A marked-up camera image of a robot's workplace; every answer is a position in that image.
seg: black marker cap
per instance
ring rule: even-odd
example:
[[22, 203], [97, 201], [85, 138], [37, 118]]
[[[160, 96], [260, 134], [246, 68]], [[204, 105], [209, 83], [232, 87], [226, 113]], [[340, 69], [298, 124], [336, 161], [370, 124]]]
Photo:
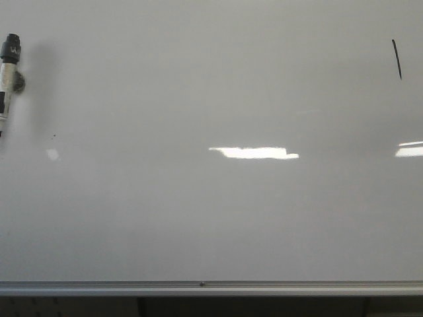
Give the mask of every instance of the black marker cap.
[[3, 63], [16, 64], [20, 57], [20, 40], [19, 36], [10, 33], [7, 36], [6, 42], [3, 42], [0, 51], [0, 58], [3, 59]]

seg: whiteboard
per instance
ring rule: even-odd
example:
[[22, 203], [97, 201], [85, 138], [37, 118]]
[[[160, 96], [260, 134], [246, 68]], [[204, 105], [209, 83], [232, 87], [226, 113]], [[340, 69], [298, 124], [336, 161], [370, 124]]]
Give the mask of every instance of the whiteboard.
[[27, 84], [0, 140], [0, 289], [423, 292], [422, 14], [421, 1], [2, 1]]

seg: white surface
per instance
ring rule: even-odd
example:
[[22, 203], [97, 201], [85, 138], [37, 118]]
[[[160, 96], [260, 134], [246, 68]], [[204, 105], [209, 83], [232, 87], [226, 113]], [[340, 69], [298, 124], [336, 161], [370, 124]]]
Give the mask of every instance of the white surface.
[[0, 280], [422, 280], [423, 158], [395, 157], [423, 137], [422, 14], [3, 1], [27, 86], [1, 140]]

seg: dark floor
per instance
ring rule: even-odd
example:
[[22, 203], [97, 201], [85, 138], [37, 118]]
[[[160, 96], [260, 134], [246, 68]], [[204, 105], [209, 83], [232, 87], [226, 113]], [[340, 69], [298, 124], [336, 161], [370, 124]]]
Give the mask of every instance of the dark floor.
[[423, 297], [0, 297], [0, 317], [423, 317]]

